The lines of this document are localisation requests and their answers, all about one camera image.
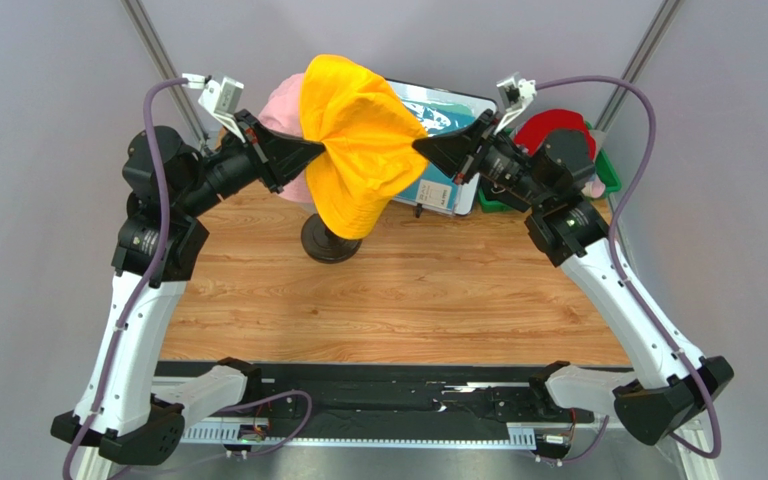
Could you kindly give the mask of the yellow bucket hat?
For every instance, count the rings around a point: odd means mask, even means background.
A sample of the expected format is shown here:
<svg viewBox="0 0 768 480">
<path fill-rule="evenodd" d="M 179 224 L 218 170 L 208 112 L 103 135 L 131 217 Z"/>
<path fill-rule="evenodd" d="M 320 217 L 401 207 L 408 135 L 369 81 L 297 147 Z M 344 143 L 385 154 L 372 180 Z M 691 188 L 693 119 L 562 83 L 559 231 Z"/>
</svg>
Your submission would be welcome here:
<svg viewBox="0 0 768 480">
<path fill-rule="evenodd" d="M 383 76 L 332 54 L 304 72 L 299 113 L 304 139 L 325 148 L 305 169 L 317 213 L 337 236 L 364 239 L 426 170 L 413 147 L 426 130 Z"/>
</svg>

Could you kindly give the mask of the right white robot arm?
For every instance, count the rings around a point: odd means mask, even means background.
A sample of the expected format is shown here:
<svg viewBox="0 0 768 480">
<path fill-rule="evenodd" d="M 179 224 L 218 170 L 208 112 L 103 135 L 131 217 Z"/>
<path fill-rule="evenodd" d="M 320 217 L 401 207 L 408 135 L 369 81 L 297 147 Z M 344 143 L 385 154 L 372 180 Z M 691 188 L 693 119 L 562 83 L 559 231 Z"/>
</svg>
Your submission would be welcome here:
<svg viewBox="0 0 768 480">
<path fill-rule="evenodd" d="M 452 180 L 480 176 L 524 202 L 531 241 L 587 296 L 631 363 L 623 374 L 552 364 L 531 381 L 539 401 L 552 410 L 613 416 L 646 445 L 710 412 L 733 369 L 721 356 L 706 357 L 667 318 L 584 197 L 595 171 L 586 129 L 556 128 L 526 147 L 497 123 L 485 112 L 466 128 L 413 146 Z"/>
</svg>

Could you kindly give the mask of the pink bucket hat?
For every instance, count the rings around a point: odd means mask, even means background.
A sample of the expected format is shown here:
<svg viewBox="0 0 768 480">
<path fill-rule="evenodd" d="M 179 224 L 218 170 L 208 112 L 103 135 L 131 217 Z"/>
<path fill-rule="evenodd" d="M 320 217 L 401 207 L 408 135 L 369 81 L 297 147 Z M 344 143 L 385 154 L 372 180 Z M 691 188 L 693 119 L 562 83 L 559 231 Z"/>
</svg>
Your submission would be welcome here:
<svg viewBox="0 0 768 480">
<path fill-rule="evenodd" d="M 284 79 L 269 95 L 258 119 L 273 132 L 302 137 L 300 97 L 304 74 L 296 73 Z M 314 203 L 305 171 L 290 181 L 278 196 L 295 203 Z"/>
</svg>

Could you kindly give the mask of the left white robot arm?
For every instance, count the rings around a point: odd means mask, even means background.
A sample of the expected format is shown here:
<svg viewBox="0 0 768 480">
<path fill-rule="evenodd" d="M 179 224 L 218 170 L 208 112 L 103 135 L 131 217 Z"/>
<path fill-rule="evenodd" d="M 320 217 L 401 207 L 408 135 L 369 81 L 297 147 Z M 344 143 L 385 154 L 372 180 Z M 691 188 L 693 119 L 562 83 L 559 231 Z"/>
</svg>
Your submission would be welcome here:
<svg viewBox="0 0 768 480">
<path fill-rule="evenodd" d="M 234 114 L 218 149 L 202 155 L 171 127 L 148 127 L 127 149 L 131 193 L 112 266 L 112 300 L 98 358 L 76 407 L 51 435 L 125 466 L 164 463 L 188 427 L 256 397 L 257 367 L 226 358 L 181 385 L 153 385 L 173 313 L 208 238 L 201 216 L 246 186 L 278 192 L 323 154 L 323 144 Z"/>
</svg>

